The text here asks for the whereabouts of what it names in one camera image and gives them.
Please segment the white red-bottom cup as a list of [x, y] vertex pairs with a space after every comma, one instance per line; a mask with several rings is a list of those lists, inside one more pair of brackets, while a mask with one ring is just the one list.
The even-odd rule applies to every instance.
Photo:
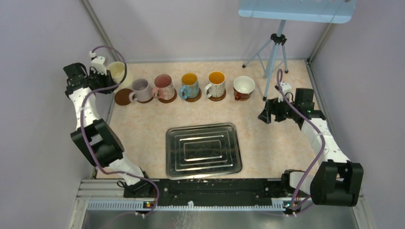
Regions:
[[246, 101], [256, 88], [254, 80], [248, 76], [239, 76], [233, 82], [234, 99]]

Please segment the cream mug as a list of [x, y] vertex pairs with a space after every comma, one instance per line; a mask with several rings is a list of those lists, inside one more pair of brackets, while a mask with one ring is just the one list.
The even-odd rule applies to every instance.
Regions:
[[[123, 62], [112, 62], [107, 66], [107, 70], [110, 71], [111, 77], [115, 83], [118, 84], [119, 82], [121, 82], [125, 71], [125, 66]], [[130, 88], [133, 83], [133, 80], [134, 79], [132, 73], [129, 70], [127, 70], [125, 80], [120, 84], [120, 86], [118, 86], [118, 88], [114, 90], [114, 92], [116, 93], [121, 89]]]

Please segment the brown coaster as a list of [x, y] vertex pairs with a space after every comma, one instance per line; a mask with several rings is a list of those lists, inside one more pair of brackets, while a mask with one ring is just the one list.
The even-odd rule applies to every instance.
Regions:
[[164, 99], [159, 98], [158, 100], [159, 100], [161, 103], [168, 104], [168, 103], [173, 102], [176, 98], [177, 98], [177, 91], [175, 90], [175, 91], [174, 91], [174, 96], [173, 96], [171, 99], [169, 99], [169, 100], [164, 100]]
[[201, 89], [199, 88], [199, 92], [198, 92], [198, 94], [197, 94], [197, 96], [196, 97], [194, 97], [194, 98], [186, 98], [185, 99], [185, 101], [187, 101], [187, 102], [189, 102], [189, 103], [193, 103], [193, 102], [196, 102], [196, 101], [198, 101], [200, 98], [201, 98], [201, 96], [202, 96], [202, 91], [201, 91]]
[[220, 97], [213, 97], [213, 96], [211, 96], [211, 97], [209, 98], [209, 100], [214, 101], [214, 102], [218, 102], [218, 101], [223, 100], [225, 97], [226, 97], [226, 90], [224, 90], [224, 93], [223, 93], [222, 96], [220, 96]]
[[120, 106], [125, 106], [131, 103], [129, 95], [132, 93], [131, 89], [124, 88], [116, 92], [114, 96], [115, 103]]
[[150, 98], [149, 100], [146, 100], [146, 101], [137, 100], [137, 102], [138, 102], [138, 103], [141, 103], [141, 104], [147, 104], [147, 103], [151, 102], [153, 99], [154, 99], [154, 98], [152, 97], [152, 98]]

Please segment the silver mug orange inside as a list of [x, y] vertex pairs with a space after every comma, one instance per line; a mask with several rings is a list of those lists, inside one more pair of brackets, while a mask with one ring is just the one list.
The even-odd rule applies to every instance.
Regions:
[[208, 84], [204, 88], [207, 98], [219, 98], [225, 93], [225, 75], [222, 72], [212, 72], [208, 76]]

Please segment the lilac mug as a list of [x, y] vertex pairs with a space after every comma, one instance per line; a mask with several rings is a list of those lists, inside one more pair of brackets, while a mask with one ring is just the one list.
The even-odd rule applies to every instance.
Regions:
[[131, 86], [132, 93], [129, 95], [131, 103], [137, 100], [146, 101], [153, 97], [152, 87], [146, 79], [137, 79]]

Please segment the blue butterfly mug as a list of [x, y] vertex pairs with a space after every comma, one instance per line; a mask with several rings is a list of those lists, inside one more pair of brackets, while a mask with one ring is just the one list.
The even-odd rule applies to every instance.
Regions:
[[186, 98], [194, 98], [199, 92], [198, 78], [193, 73], [187, 73], [181, 78], [182, 86], [180, 88], [180, 98], [185, 100]]

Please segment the pink mug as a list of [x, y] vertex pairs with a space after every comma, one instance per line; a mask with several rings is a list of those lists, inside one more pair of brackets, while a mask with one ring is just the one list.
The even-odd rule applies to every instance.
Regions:
[[158, 75], [154, 80], [155, 87], [152, 89], [154, 98], [169, 100], [174, 96], [175, 88], [172, 78], [167, 74]]

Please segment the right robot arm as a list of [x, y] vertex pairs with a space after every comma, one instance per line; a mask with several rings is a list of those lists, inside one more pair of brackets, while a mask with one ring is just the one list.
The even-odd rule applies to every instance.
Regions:
[[314, 108], [312, 89], [296, 89], [293, 102], [288, 100], [289, 94], [290, 90], [286, 89], [278, 98], [267, 99], [258, 119], [267, 124], [272, 116], [276, 122], [292, 119], [317, 155], [306, 171], [284, 173], [286, 180], [280, 183], [281, 193], [292, 199], [300, 192], [308, 194], [316, 205], [356, 206], [363, 178], [362, 165], [352, 162], [336, 143], [325, 115]]

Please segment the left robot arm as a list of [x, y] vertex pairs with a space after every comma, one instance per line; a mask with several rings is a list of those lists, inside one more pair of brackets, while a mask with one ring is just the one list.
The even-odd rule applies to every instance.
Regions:
[[70, 137], [89, 163], [100, 170], [111, 169], [124, 179], [120, 185], [128, 191], [136, 191], [141, 197], [153, 192], [153, 184], [147, 174], [130, 162], [124, 147], [96, 108], [96, 93], [110, 94], [118, 85], [109, 71], [99, 73], [86, 70], [82, 63], [63, 68], [67, 75], [65, 94], [73, 102], [76, 112], [76, 130]]

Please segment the music stand tripod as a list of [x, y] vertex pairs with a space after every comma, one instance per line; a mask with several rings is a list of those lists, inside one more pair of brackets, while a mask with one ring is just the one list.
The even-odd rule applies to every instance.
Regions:
[[[273, 33], [270, 36], [269, 40], [242, 65], [242, 68], [245, 68], [246, 66], [248, 66], [248, 64], [254, 58], [257, 57], [259, 59], [261, 65], [262, 65], [262, 68], [264, 70], [263, 78], [266, 79], [266, 88], [265, 88], [265, 92], [263, 93], [263, 101], [265, 101], [267, 99], [270, 81], [271, 81], [271, 77], [272, 77], [272, 72], [274, 70], [274, 64], [276, 61], [277, 52], [278, 52], [279, 47], [281, 47], [282, 53], [283, 53], [283, 63], [285, 66], [285, 73], [288, 73], [288, 64], [287, 64], [287, 56], [286, 56], [286, 49], [285, 49], [285, 43], [286, 43], [287, 39], [286, 39], [285, 35], [283, 34], [283, 29], [285, 27], [286, 22], [287, 22], [286, 20], [281, 20], [277, 33]], [[267, 47], [271, 42], [273, 42], [273, 46], [272, 46], [271, 53], [270, 53], [270, 56], [269, 56], [269, 59], [267, 62], [267, 66], [264, 67], [263, 62], [260, 57], [260, 52], [262, 50], [264, 50], [264, 48]]]

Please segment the steel serving tray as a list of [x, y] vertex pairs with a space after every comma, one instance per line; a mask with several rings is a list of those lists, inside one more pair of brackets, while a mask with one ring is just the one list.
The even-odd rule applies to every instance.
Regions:
[[242, 168], [233, 123], [175, 127], [166, 132], [166, 175], [171, 180], [235, 174]]

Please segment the blue music stand desk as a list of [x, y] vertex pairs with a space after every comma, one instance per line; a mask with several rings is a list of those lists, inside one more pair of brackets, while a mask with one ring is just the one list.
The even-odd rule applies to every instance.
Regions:
[[357, 0], [240, 0], [238, 14], [247, 18], [347, 23]]

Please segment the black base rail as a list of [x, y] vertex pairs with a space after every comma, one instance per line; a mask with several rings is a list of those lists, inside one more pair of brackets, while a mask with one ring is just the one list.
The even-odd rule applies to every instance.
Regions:
[[276, 198], [291, 199], [294, 192], [284, 178], [159, 179], [117, 185], [125, 198], [157, 200], [159, 207], [186, 206], [190, 201], [197, 207], [270, 206]]

